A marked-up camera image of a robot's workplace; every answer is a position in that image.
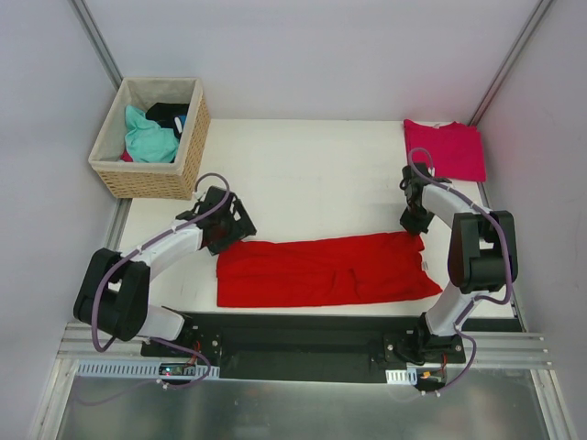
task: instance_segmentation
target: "blue cloth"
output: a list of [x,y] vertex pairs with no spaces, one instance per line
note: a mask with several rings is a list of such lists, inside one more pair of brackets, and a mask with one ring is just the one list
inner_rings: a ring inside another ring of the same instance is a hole
[[132,105],[127,105],[125,119],[127,152],[135,162],[173,162],[180,141],[171,128],[161,128],[155,121],[149,121],[145,112]]

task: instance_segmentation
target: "gray wall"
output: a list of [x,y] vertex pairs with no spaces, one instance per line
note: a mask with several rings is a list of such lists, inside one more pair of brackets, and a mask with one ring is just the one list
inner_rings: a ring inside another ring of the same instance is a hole
[[125,76],[212,117],[467,121],[536,0],[87,0]]
[[87,165],[115,91],[66,1],[0,10],[0,437],[20,439],[115,206]]
[[481,123],[494,207],[515,215],[517,290],[587,438],[587,2],[557,2]]

